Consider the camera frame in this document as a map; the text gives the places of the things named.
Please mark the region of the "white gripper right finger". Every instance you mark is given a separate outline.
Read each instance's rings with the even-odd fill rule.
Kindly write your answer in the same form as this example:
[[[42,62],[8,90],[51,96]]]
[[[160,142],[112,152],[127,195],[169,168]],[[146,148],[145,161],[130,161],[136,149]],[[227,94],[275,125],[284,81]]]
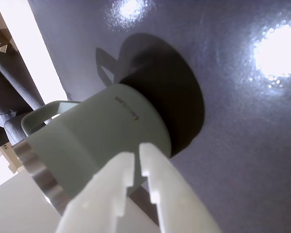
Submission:
[[[151,143],[139,145],[141,174],[157,207],[162,233],[219,233],[204,204],[165,155]]]

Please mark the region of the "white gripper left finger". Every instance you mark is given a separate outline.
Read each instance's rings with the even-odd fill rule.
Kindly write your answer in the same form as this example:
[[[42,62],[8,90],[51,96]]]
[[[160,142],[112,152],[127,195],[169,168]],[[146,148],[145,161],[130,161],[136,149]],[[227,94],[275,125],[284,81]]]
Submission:
[[[114,233],[134,184],[135,155],[121,152],[96,173],[67,205],[58,233]]]

